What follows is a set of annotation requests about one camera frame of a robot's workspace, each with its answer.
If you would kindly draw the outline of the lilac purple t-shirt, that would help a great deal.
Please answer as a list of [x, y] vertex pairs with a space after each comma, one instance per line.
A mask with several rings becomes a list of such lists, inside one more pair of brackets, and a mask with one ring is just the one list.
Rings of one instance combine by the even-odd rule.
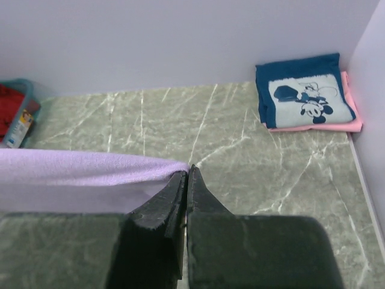
[[1, 149], [1, 211], [129, 213], [188, 170], [138, 155]]

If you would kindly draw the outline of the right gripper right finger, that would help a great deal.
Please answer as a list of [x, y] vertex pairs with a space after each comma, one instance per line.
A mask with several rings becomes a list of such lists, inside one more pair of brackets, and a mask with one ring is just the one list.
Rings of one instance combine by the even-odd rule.
[[308, 216], [236, 215], [192, 166], [187, 190], [190, 288], [342, 288], [324, 227]]

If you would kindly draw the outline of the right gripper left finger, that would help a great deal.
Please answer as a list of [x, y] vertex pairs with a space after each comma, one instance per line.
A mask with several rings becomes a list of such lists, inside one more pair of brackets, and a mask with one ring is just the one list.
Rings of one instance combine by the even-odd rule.
[[120, 231], [107, 288], [176, 288], [183, 272], [187, 174], [129, 213]]

